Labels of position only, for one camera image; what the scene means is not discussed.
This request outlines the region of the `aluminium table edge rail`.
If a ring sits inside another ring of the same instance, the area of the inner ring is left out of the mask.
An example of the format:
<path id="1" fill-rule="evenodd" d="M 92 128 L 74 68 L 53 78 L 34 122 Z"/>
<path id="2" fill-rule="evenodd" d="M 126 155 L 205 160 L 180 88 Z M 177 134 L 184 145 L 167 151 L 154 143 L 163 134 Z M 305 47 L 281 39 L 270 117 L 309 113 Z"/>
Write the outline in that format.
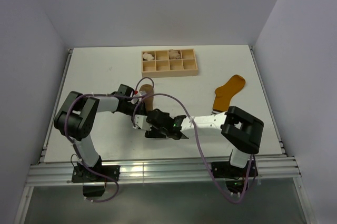
<path id="1" fill-rule="evenodd" d="M 47 133 L 46 133 L 46 136 L 45 136 L 45 140 L 44 140 L 44 143 L 43 143 L 43 147 L 42 147 L 42 151 L 41 151 L 41 154 L 40 154 L 40 158 L 43 158 L 46 155 L 47 145 L 48 145 L 48 141 L 49 141 L 49 136 L 50 136 L 51 130 L 53 128 L 54 116 L 56 115 L 57 107 L 58 107 L 58 104 L 60 102 L 60 97 L 61 97 L 61 93 L 62 93 L 62 90 L 63 90 L 65 78 L 66 78 L 66 75 L 67 75 L 67 72 L 68 72 L 68 68 L 69 68 L 69 65 L 70 65 L 70 61 L 71 61 L 71 57 L 72 57 L 72 54 L 73 54 L 73 50 L 74 50 L 74 48 L 70 48 L 68 50 L 65 67 L 64 67 L 64 70 L 63 70 L 63 73 L 62 73 L 62 78 L 61 78 L 60 86 L 58 88 L 58 92 L 57 92 L 54 108 L 53 108 L 53 111 L 52 111 L 52 116 L 51 116 L 51 119 L 49 121 L 49 125 L 48 125 Z"/>

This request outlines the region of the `beige rolled sock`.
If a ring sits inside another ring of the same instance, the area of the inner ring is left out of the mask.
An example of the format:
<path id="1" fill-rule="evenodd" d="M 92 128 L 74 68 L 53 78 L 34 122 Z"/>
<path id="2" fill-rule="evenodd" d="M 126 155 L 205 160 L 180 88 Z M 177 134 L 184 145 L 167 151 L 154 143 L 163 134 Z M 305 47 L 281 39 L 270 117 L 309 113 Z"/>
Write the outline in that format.
<path id="1" fill-rule="evenodd" d="M 178 60 L 178 59 L 182 58 L 181 52 L 179 50 L 170 49 L 168 51 L 168 54 L 169 54 L 169 59 L 170 60 Z"/>

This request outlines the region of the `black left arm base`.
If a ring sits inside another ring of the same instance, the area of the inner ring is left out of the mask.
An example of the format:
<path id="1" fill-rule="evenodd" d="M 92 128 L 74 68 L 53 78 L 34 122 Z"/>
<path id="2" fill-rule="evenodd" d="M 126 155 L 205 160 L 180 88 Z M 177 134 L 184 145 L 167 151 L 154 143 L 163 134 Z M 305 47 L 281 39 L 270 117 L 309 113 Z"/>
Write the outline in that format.
<path id="1" fill-rule="evenodd" d="M 92 168 L 96 173 L 104 175 L 102 177 L 88 171 L 82 165 L 78 164 L 73 169 L 71 182 L 74 184 L 82 184 L 82 193 L 84 197 L 98 199 L 104 194 L 107 183 L 111 182 L 107 177 L 118 182 L 120 168 L 119 165 L 101 166 L 97 170 Z"/>

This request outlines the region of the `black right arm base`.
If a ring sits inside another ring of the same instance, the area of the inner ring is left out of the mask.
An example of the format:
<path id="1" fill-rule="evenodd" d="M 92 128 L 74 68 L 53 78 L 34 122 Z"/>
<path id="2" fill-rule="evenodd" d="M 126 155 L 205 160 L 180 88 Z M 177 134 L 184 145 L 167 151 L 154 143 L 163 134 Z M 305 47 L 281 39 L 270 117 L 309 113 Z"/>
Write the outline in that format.
<path id="1" fill-rule="evenodd" d="M 229 161 L 215 161 L 211 163 L 211 171 L 215 179 L 225 179 L 229 192 L 239 195 L 243 192 L 245 177 L 249 167 L 247 161 L 244 168 L 232 166 Z"/>

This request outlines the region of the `tan ribbed sock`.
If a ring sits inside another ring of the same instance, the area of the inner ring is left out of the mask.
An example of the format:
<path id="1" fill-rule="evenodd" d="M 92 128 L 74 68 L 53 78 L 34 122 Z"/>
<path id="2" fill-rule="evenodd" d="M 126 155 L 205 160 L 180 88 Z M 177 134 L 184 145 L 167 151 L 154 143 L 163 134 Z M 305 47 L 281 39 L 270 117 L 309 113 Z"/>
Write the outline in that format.
<path id="1" fill-rule="evenodd" d="M 150 84 L 144 84 L 139 88 L 140 92 L 145 92 L 146 97 L 143 98 L 143 103 L 147 112 L 153 111 L 153 102 L 154 102 L 154 90 Z"/>

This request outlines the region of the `wooden compartment tray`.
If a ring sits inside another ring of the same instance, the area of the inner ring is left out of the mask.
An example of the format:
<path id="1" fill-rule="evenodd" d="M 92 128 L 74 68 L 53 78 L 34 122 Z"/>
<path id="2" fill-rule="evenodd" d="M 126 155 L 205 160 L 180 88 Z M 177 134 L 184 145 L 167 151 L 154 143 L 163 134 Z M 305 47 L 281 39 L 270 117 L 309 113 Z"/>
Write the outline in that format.
<path id="1" fill-rule="evenodd" d="M 181 59 L 170 60 L 168 51 L 160 50 L 145 50 L 152 54 L 155 59 L 146 61 L 142 58 L 141 74 L 142 77 L 163 78 L 163 77 L 185 77 L 196 76 L 199 73 L 197 66 L 196 54 L 194 49 L 173 49 L 181 52 Z"/>

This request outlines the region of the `mustard orange sock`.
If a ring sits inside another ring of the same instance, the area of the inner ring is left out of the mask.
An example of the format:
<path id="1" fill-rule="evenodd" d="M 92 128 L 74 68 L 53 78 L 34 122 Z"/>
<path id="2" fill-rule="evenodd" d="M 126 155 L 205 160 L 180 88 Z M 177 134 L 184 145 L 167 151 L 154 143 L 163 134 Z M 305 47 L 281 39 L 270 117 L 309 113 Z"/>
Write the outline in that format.
<path id="1" fill-rule="evenodd" d="M 215 90 L 212 114 L 226 112 L 231 99 L 244 88 L 245 83 L 242 76 L 233 75 L 223 86 L 218 87 Z"/>

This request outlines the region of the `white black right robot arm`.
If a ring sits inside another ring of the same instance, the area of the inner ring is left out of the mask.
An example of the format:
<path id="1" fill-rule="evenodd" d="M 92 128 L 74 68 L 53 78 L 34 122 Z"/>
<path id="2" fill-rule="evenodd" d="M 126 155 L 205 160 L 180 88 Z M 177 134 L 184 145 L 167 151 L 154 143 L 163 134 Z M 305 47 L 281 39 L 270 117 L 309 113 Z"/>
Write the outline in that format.
<path id="1" fill-rule="evenodd" d="M 244 173 L 250 157 L 259 153 L 264 128 L 263 121 L 235 106 L 214 115 L 174 118 L 155 109 L 148 112 L 146 122 L 174 140 L 222 135 L 233 145 L 228 171 L 235 177 Z"/>

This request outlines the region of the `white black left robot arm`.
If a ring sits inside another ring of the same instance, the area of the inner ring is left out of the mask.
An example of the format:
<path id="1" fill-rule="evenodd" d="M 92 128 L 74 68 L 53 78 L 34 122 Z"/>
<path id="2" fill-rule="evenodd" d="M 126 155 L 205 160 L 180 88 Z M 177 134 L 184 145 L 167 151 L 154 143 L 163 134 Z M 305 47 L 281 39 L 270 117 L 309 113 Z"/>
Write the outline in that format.
<path id="1" fill-rule="evenodd" d="M 135 104 L 131 97 L 136 91 L 121 84 L 111 94 L 81 94 L 72 91 L 54 117 L 54 128 L 71 143 L 89 181 L 98 181 L 103 174 L 102 159 L 94 148 L 90 133 L 97 113 L 119 112 L 132 116 Z"/>

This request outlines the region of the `cream rolled sock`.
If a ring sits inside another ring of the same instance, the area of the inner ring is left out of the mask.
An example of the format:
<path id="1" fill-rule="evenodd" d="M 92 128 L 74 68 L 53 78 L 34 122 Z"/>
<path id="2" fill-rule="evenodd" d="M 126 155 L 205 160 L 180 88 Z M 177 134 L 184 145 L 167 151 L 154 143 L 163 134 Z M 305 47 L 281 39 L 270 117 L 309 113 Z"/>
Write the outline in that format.
<path id="1" fill-rule="evenodd" d="M 148 52 L 145 52 L 142 55 L 142 58 L 143 58 L 143 60 L 146 60 L 146 61 L 152 61 L 152 60 L 155 59 L 155 57 L 152 54 L 148 53 Z"/>

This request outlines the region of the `aluminium front frame rails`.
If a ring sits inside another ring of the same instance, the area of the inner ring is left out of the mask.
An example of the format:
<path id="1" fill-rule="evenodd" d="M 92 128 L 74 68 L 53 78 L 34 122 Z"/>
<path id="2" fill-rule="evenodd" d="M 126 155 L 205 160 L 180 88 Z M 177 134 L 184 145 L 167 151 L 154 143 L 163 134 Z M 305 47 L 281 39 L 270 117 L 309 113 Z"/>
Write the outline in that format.
<path id="1" fill-rule="evenodd" d="M 294 157 L 257 157 L 257 171 L 260 179 L 298 178 L 301 176 Z M 121 161 L 107 162 L 119 165 L 119 184 L 149 184 L 162 182 L 200 182 L 211 181 L 200 158 L 164 161 Z M 70 163 L 31 166 L 25 185 L 70 186 L 73 183 L 73 166 Z"/>

